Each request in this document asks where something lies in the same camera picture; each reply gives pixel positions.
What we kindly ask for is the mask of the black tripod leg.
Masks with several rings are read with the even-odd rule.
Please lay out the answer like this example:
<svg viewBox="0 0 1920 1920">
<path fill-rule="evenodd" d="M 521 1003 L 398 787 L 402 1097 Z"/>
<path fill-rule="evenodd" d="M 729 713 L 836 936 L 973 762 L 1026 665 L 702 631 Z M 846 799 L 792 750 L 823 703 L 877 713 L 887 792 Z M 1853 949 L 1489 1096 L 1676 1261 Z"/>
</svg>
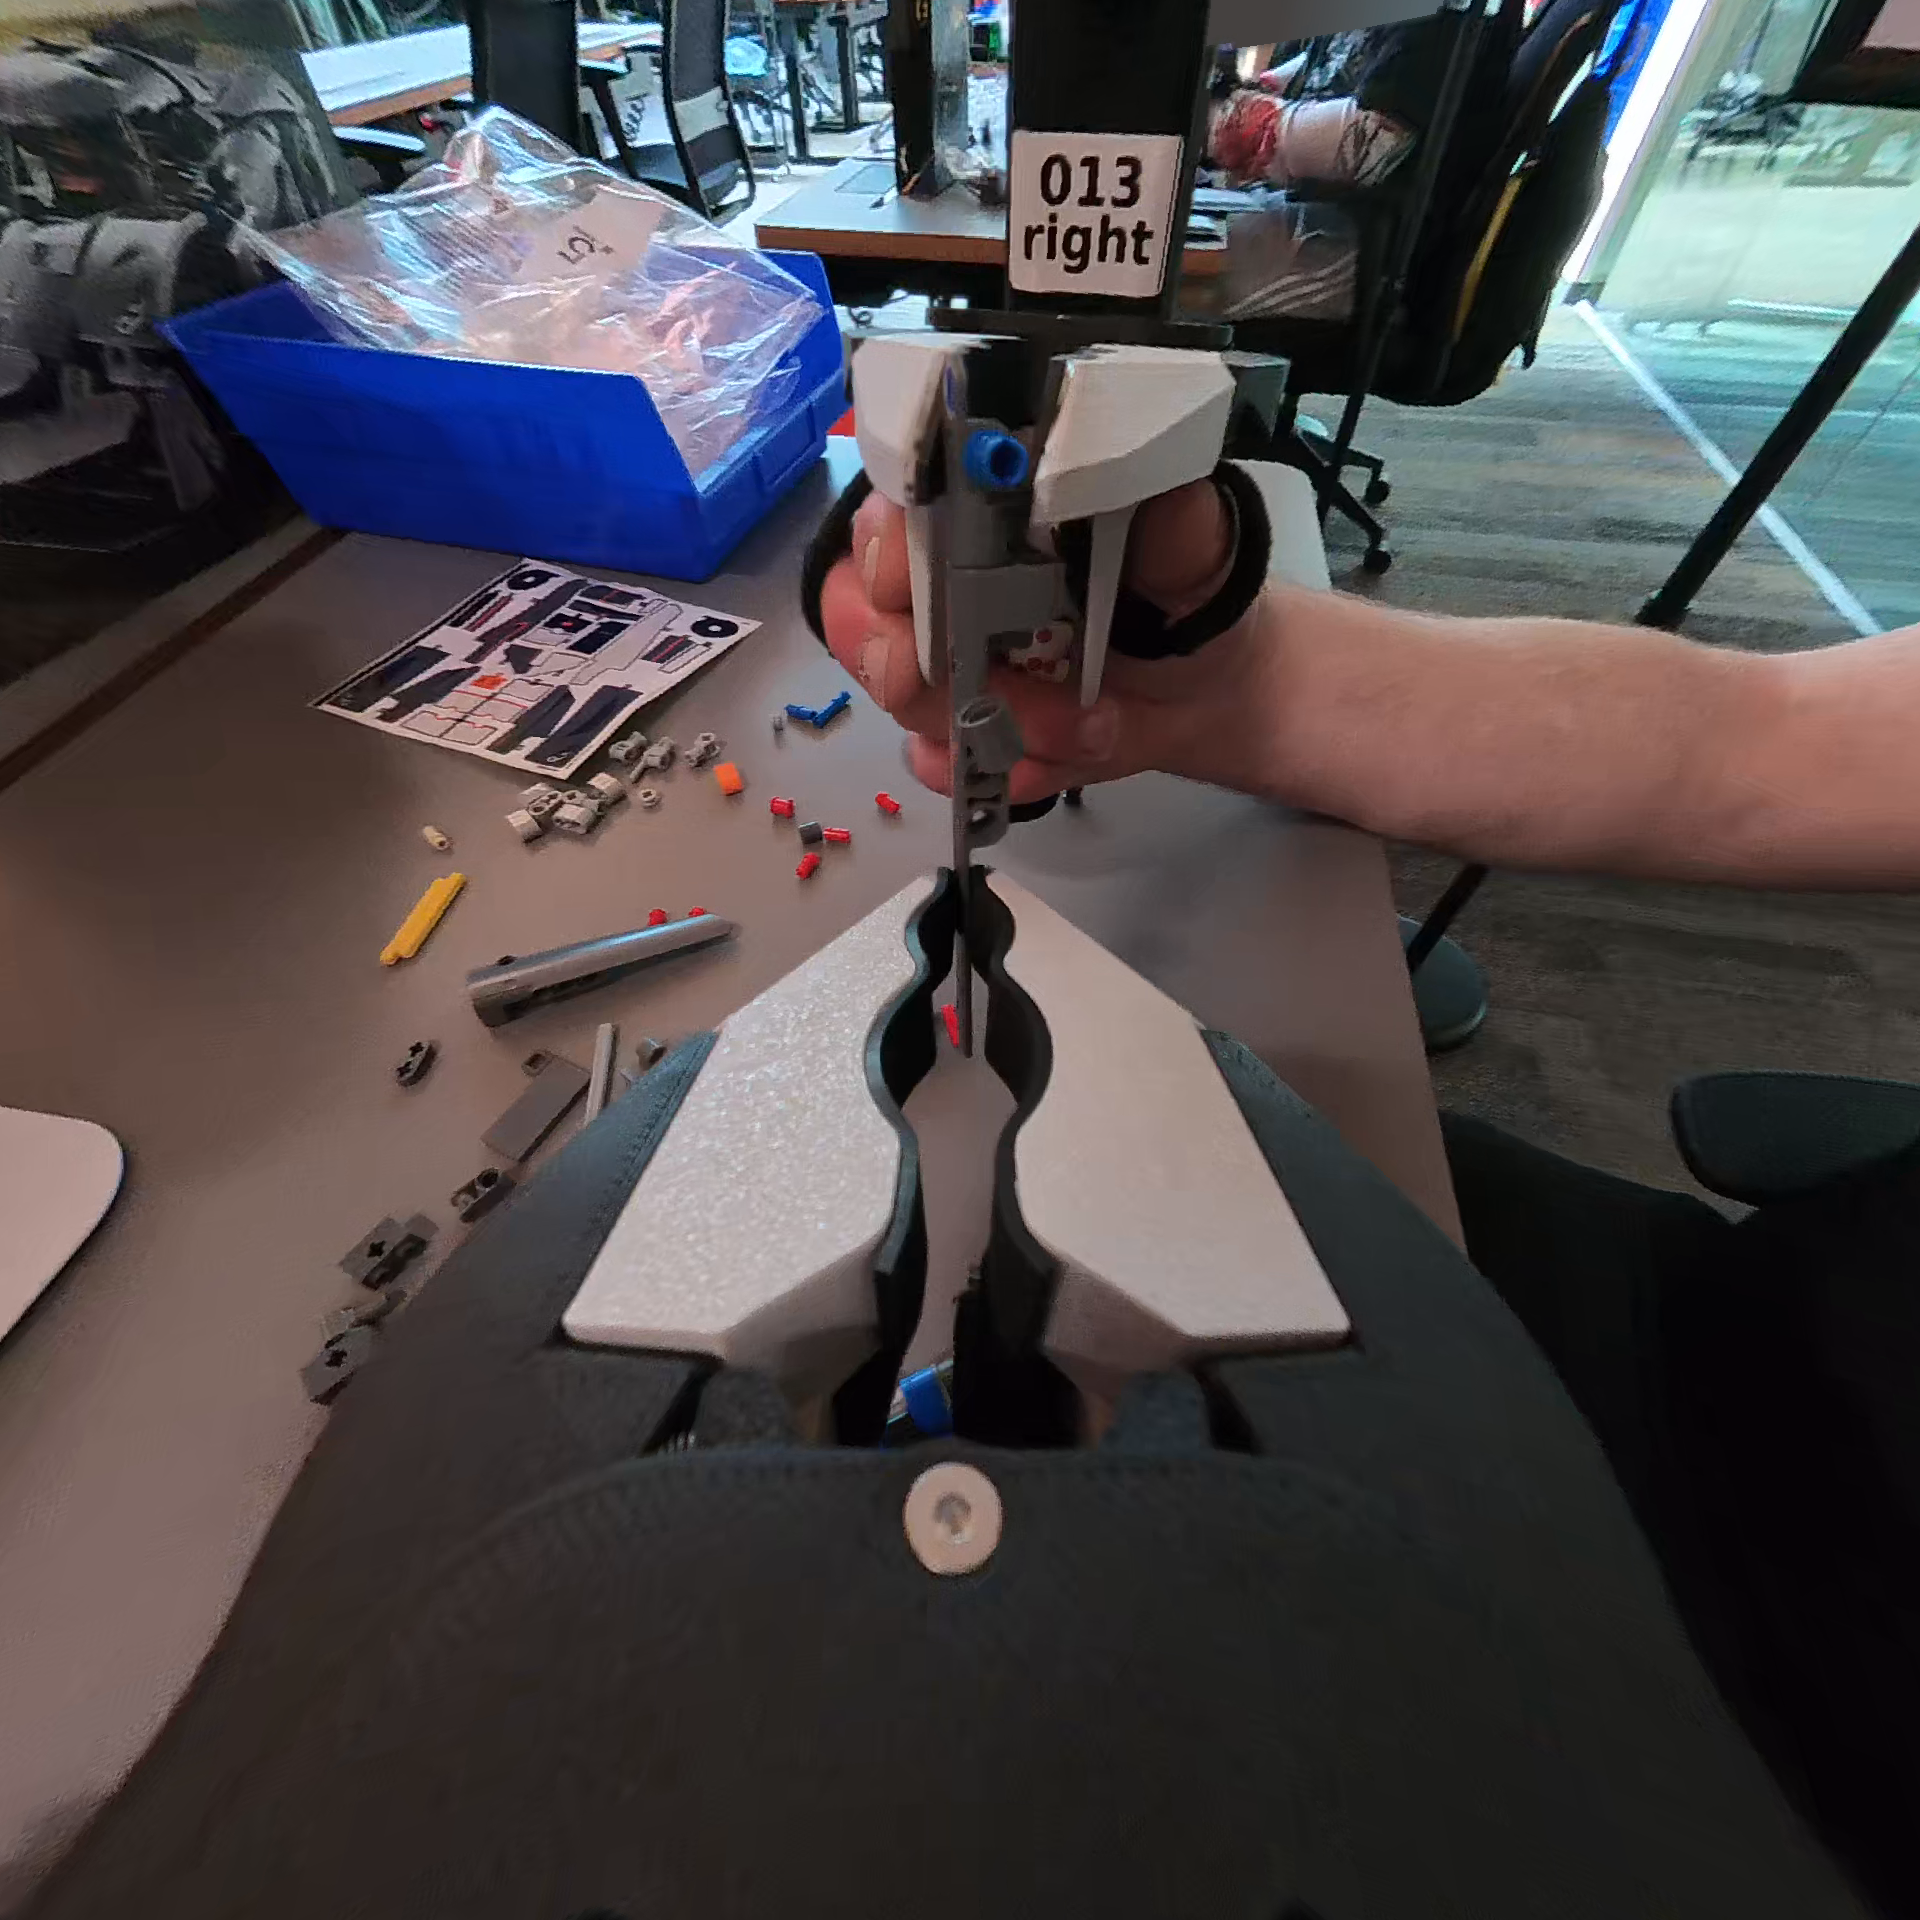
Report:
<svg viewBox="0 0 1920 1920">
<path fill-rule="evenodd" d="M 1854 636 L 1871 636 L 1879 626 L 1860 598 L 1813 556 L 1813 548 L 1773 506 L 1776 488 L 1806 454 L 1813 438 L 1839 411 L 1869 360 L 1887 344 L 1894 322 L 1919 297 L 1919 230 L 1890 258 L 1883 277 L 1860 298 L 1860 308 L 1844 322 L 1834 344 L 1802 385 L 1784 415 L 1776 421 L 1754 455 L 1729 479 L 1729 491 L 1693 535 L 1683 556 L 1666 579 L 1643 598 L 1636 622 L 1660 632 L 1676 632 L 1693 602 L 1700 595 L 1719 564 L 1732 554 L 1747 528 L 1762 519 L 1766 535 L 1813 582 L 1820 598 L 1839 613 Z"/>
</svg>

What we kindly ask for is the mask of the person's dark trousers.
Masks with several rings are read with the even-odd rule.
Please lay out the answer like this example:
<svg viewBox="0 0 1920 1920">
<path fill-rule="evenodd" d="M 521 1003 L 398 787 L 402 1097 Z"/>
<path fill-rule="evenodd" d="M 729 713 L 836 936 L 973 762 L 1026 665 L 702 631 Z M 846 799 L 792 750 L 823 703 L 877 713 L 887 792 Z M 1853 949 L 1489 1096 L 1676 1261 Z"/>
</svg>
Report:
<svg viewBox="0 0 1920 1920">
<path fill-rule="evenodd" d="M 1443 1114 L 1475 1268 L 1693 1643 L 1881 1916 L 1919 1913 L 1919 1150 L 1726 1218 Z"/>
</svg>

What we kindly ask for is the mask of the plain grey lego panel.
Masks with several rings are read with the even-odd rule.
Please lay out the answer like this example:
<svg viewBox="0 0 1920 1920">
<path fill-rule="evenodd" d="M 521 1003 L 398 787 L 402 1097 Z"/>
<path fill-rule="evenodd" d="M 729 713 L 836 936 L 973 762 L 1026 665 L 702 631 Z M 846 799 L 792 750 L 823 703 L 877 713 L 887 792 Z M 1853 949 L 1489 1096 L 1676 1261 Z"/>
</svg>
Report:
<svg viewBox="0 0 1920 1920">
<path fill-rule="evenodd" d="M 736 932 L 729 916 L 693 912 L 529 954 L 502 954 L 468 971 L 468 1006 L 478 1020 L 499 1030 L 545 1006 L 600 991 L 660 961 L 730 942 Z"/>
</svg>

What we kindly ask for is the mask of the clear plastic bag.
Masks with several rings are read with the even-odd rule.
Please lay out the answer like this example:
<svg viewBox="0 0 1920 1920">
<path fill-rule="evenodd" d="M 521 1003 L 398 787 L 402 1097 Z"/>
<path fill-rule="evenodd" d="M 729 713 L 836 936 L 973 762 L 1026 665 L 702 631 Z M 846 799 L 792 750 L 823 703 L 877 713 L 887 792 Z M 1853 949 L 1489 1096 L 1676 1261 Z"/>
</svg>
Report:
<svg viewBox="0 0 1920 1920">
<path fill-rule="evenodd" d="M 830 318 L 800 270 L 499 106 L 402 187 L 245 245 L 348 344 L 620 375 L 697 484 L 802 398 Z"/>
</svg>

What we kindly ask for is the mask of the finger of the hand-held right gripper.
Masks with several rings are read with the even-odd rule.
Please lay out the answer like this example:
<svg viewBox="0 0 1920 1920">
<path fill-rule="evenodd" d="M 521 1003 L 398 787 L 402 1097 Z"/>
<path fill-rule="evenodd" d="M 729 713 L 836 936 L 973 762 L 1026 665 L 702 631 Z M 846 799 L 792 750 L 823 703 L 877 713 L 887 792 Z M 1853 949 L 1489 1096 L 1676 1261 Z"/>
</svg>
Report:
<svg viewBox="0 0 1920 1920">
<path fill-rule="evenodd" d="M 877 494 L 909 522 L 909 593 L 924 685 L 978 682 L 978 615 L 961 574 L 978 564 L 968 475 L 973 330 L 879 330 L 852 360 L 856 441 Z"/>
<path fill-rule="evenodd" d="M 1224 445 L 1237 375 L 1221 351 L 1098 344 L 1060 360 L 1031 484 L 1031 528 L 1084 525 L 1090 566 L 1080 703 L 1101 693 L 1140 506 L 1205 479 Z"/>
</svg>

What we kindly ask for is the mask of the yellow lego axle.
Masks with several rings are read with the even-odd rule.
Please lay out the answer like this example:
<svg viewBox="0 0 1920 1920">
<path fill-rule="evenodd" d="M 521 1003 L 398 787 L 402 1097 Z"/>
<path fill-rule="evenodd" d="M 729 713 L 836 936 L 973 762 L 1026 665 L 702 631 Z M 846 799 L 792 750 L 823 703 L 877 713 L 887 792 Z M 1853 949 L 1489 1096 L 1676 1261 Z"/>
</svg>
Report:
<svg viewBox="0 0 1920 1920">
<path fill-rule="evenodd" d="M 412 904 L 394 936 L 379 949 L 379 966 L 401 966 L 419 954 L 419 947 L 431 932 L 445 920 L 445 912 L 466 889 L 466 872 L 445 872 L 425 884 L 419 899 Z"/>
</svg>

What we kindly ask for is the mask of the blue plastic storage bin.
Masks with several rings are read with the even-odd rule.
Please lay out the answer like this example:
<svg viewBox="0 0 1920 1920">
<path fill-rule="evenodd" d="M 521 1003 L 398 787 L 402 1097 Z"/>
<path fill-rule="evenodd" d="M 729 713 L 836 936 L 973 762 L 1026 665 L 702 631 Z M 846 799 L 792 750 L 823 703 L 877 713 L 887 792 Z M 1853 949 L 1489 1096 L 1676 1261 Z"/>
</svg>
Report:
<svg viewBox="0 0 1920 1920">
<path fill-rule="evenodd" d="M 633 374 L 338 342 L 288 281 L 158 322 L 315 522 L 706 582 L 802 484 L 849 408 L 827 264 L 774 250 L 819 302 L 783 404 L 692 471 Z"/>
</svg>

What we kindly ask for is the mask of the person's right forearm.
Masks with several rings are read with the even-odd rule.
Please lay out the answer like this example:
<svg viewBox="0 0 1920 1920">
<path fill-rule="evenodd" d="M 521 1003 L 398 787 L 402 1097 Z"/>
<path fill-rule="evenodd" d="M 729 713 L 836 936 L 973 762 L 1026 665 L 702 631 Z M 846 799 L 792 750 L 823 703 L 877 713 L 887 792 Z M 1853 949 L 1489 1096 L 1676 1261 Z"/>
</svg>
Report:
<svg viewBox="0 0 1920 1920">
<path fill-rule="evenodd" d="M 1919 893 L 1919 626 L 1796 652 L 1269 586 L 1272 796 L 1505 870 Z"/>
</svg>

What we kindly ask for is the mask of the black mesh office chair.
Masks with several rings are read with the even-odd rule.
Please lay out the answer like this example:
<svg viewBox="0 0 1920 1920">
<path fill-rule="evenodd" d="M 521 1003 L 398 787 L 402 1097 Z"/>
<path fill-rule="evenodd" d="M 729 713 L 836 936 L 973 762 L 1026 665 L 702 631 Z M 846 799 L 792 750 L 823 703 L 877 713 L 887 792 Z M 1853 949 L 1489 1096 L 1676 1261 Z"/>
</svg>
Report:
<svg viewBox="0 0 1920 1920">
<path fill-rule="evenodd" d="M 723 3 L 660 3 L 658 77 L 666 141 L 638 148 L 613 97 L 613 64 L 609 60 L 579 61 L 579 80 L 613 141 L 618 170 L 693 207 L 713 224 L 750 207 L 756 167 L 725 70 Z"/>
</svg>

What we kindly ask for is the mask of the person's right hand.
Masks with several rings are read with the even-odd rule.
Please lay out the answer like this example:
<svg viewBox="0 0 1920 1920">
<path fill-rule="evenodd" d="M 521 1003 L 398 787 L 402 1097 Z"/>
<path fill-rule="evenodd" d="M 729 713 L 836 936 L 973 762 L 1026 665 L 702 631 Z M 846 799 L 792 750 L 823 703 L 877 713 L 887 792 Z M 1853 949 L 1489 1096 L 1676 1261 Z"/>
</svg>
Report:
<svg viewBox="0 0 1920 1920">
<path fill-rule="evenodd" d="M 1251 522 L 1221 481 L 1184 484 L 1135 512 L 1123 586 L 1167 625 L 1188 622 L 1224 595 L 1237 561 L 1252 551 L 1251 538 Z M 840 666 L 899 725 L 909 770 L 929 789 L 949 792 L 951 706 L 920 665 L 920 591 L 909 574 L 903 506 L 873 491 L 860 494 L 849 528 L 824 534 L 824 554 L 814 626 Z M 1026 743 L 1010 796 L 1043 800 L 1135 772 L 1275 796 L 1275 709 L 1298 598 L 1284 582 L 1262 579 L 1237 625 L 1197 652 L 1110 652 L 1093 703 L 1083 703 L 1073 685 L 997 666 L 990 693 L 1007 703 Z"/>
</svg>

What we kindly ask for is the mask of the grey flat lego plate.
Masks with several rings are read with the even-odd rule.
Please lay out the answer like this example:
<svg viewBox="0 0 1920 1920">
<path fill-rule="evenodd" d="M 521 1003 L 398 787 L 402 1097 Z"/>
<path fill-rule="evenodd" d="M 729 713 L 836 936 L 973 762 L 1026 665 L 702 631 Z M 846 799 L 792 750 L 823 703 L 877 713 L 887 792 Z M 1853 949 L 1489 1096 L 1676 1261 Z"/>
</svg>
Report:
<svg viewBox="0 0 1920 1920">
<path fill-rule="evenodd" d="M 525 1087 L 482 1131 L 485 1151 L 506 1163 L 533 1158 L 588 1091 L 588 1068 L 551 1049 L 529 1051 L 522 1071 Z"/>
</svg>

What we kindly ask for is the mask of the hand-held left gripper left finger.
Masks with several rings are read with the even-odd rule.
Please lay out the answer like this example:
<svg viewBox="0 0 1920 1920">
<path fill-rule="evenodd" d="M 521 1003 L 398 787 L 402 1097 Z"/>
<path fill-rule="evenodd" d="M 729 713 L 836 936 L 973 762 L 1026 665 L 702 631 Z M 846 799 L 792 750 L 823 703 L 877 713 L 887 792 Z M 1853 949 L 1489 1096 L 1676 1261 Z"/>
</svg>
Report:
<svg viewBox="0 0 1920 1920">
<path fill-rule="evenodd" d="M 891 1409 L 929 1267 L 906 1107 L 940 1054 L 956 893 L 920 876 L 717 1027 L 562 1311 L 572 1341 Z"/>
</svg>

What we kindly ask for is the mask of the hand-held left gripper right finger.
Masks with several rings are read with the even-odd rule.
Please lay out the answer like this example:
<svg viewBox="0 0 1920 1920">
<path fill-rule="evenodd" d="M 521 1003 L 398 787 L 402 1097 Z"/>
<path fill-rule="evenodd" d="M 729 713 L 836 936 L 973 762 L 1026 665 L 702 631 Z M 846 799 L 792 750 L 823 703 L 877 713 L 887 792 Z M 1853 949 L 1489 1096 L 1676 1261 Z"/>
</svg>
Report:
<svg viewBox="0 0 1920 1920">
<path fill-rule="evenodd" d="M 1084 1398 L 1354 1321 L 1201 1020 L 1010 876 L 977 872 L 986 1054 L 1014 1096 L 978 1272 L 988 1338 Z"/>
</svg>

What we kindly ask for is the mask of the cluster of dark grey connectors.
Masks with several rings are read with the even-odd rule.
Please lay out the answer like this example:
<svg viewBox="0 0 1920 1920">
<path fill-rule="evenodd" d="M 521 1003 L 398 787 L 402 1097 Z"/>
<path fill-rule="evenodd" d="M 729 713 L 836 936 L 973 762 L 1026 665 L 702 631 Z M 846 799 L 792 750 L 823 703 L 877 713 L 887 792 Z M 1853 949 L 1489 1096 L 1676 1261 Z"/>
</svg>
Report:
<svg viewBox="0 0 1920 1920">
<path fill-rule="evenodd" d="M 352 1280 L 352 1297 L 322 1314 L 322 1342 L 299 1368 L 304 1399 L 315 1405 L 334 1404 L 372 1359 L 384 1328 L 522 1184 L 522 1177 L 502 1167 L 482 1167 L 466 1185 L 452 1193 L 448 1235 L 425 1213 L 379 1218 L 339 1261 L 344 1275 Z"/>
</svg>

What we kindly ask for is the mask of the scattered red lego pins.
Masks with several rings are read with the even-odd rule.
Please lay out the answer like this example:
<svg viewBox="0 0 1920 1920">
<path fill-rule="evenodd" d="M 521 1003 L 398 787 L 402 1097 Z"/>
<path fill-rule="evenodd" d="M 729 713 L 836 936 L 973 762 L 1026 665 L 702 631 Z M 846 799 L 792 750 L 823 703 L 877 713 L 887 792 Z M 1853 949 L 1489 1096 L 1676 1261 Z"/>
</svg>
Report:
<svg viewBox="0 0 1920 1920">
<path fill-rule="evenodd" d="M 743 792 L 745 792 L 745 787 L 736 777 L 725 782 L 725 796 L 729 799 L 740 799 Z M 877 815 L 881 820 L 899 820 L 903 817 L 903 800 L 891 789 L 879 789 L 873 796 L 873 805 L 877 805 Z M 852 847 L 854 839 L 856 839 L 854 826 L 836 825 L 836 820 L 823 820 L 814 812 L 804 812 L 804 807 L 793 796 L 767 796 L 766 807 L 767 807 L 770 820 L 777 826 L 792 826 L 793 829 L 792 836 L 797 839 L 797 847 L 800 847 L 800 852 L 797 852 L 797 879 L 800 882 L 816 876 L 833 847 Z M 702 904 L 687 907 L 687 912 L 668 912 L 668 907 L 650 907 L 649 917 L 643 924 L 645 924 L 645 929 L 655 929 L 655 927 L 675 924 L 676 917 L 702 917 L 702 916 L 709 916 L 709 907 L 702 907 Z M 949 1040 L 954 1046 L 960 1046 L 961 1043 L 961 1019 L 960 1019 L 956 1000 L 949 1000 L 943 1006 L 943 1020 L 944 1020 L 944 1030 L 949 1030 Z"/>
</svg>

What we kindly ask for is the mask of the wooden office desk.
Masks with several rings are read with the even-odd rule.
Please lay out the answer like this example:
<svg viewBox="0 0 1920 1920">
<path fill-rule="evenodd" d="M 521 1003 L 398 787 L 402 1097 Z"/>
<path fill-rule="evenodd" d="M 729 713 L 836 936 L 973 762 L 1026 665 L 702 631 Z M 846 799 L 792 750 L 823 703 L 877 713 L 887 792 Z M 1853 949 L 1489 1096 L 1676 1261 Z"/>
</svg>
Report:
<svg viewBox="0 0 1920 1920">
<path fill-rule="evenodd" d="M 1007 264 L 1007 211 L 988 205 L 968 180 L 940 194 L 903 194 L 893 158 L 849 157 L 812 170 L 777 197 L 756 198 L 755 227 L 766 250 L 809 250 L 840 261 L 893 267 Z"/>
</svg>

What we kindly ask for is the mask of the black chair with backpack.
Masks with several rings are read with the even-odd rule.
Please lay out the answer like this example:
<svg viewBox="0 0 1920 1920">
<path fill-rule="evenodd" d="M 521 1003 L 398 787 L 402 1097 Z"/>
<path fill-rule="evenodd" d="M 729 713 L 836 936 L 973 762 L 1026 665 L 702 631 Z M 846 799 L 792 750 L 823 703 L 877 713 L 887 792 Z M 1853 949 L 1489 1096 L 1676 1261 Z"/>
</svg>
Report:
<svg viewBox="0 0 1920 1920">
<path fill-rule="evenodd" d="M 1456 408 L 1481 395 L 1513 357 L 1536 360 L 1575 240 L 1599 207 L 1620 3 L 1546 3 L 1521 23 L 1498 3 L 1472 47 L 1429 54 L 1438 80 L 1415 153 L 1349 201 L 1359 227 L 1355 297 L 1335 322 L 1282 322 L 1289 360 L 1288 424 L 1305 395 L 1335 395 L 1338 428 L 1308 454 L 1319 512 L 1364 538 L 1368 575 L 1392 566 L 1376 506 L 1384 465 L 1355 447 L 1369 398 Z"/>
</svg>

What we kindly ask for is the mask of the dark lego set box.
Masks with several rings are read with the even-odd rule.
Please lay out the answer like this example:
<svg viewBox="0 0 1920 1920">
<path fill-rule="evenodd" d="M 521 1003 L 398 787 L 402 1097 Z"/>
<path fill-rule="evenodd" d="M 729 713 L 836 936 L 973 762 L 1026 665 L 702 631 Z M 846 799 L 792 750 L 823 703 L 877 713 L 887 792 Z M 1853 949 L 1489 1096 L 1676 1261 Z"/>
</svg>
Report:
<svg viewBox="0 0 1920 1920">
<path fill-rule="evenodd" d="M 292 3 L 4 4 L 4 679 L 285 516 L 164 325 L 352 201 Z"/>
</svg>

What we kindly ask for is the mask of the white book stand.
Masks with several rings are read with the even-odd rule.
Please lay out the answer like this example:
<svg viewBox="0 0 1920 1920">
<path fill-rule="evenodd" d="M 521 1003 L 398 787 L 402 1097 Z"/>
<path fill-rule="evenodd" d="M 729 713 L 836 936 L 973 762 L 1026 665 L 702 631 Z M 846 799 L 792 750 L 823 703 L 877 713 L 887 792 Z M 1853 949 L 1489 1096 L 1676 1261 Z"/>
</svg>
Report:
<svg viewBox="0 0 1920 1920">
<path fill-rule="evenodd" d="M 107 1221 L 125 1168 L 108 1127 L 4 1107 L 4 1338 Z"/>
</svg>

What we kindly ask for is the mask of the orange-striped grey lego panel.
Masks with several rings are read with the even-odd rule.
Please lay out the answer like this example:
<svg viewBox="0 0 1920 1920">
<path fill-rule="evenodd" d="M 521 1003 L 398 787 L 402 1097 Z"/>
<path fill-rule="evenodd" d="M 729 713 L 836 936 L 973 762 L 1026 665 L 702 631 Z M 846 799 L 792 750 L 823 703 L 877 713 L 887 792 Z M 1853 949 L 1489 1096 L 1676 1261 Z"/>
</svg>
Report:
<svg viewBox="0 0 1920 1920">
<path fill-rule="evenodd" d="M 949 772 L 954 809 L 954 1019 L 977 1046 L 977 870 L 1010 829 L 1021 728 L 994 688 L 997 662 L 1054 618 L 1061 564 L 1027 534 L 1031 449 L 998 418 L 954 412 L 937 498 L 937 613 L 949 665 Z"/>
</svg>

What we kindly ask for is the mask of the lego sticker sheet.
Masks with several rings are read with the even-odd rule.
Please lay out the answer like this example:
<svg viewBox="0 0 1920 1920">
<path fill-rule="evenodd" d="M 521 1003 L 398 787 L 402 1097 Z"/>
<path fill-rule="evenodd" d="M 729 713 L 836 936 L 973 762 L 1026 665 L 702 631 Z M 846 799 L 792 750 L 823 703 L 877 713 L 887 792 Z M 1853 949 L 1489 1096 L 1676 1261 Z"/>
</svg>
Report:
<svg viewBox="0 0 1920 1920">
<path fill-rule="evenodd" d="M 522 558 L 315 706 L 522 772 L 579 772 L 760 618 Z"/>
</svg>

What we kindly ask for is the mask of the round teal stand base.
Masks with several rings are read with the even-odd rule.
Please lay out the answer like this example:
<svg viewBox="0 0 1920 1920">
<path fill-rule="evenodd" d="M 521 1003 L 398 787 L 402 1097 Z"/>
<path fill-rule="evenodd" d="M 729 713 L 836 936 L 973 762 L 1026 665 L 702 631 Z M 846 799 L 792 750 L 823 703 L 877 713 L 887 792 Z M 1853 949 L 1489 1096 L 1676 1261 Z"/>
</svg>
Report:
<svg viewBox="0 0 1920 1920">
<path fill-rule="evenodd" d="M 1411 966 L 1411 980 L 1429 1058 L 1456 1051 L 1479 1036 L 1489 1013 L 1486 974 L 1453 936 L 1441 936 L 1421 966 Z"/>
</svg>

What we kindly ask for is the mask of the cluster of light grey connectors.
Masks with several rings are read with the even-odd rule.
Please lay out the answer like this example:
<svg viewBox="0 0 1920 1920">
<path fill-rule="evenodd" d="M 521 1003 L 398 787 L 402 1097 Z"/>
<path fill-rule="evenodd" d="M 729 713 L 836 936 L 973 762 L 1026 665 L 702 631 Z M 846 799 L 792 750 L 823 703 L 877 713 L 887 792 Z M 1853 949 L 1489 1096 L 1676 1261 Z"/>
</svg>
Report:
<svg viewBox="0 0 1920 1920">
<path fill-rule="evenodd" d="M 660 809 L 668 775 L 717 770 L 723 748 L 719 733 L 693 733 L 685 742 L 668 733 L 623 733 L 609 743 L 605 766 L 576 785 L 533 782 L 502 817 L 521 845 L 590 839 L 623 809 Z"/>
</svg>

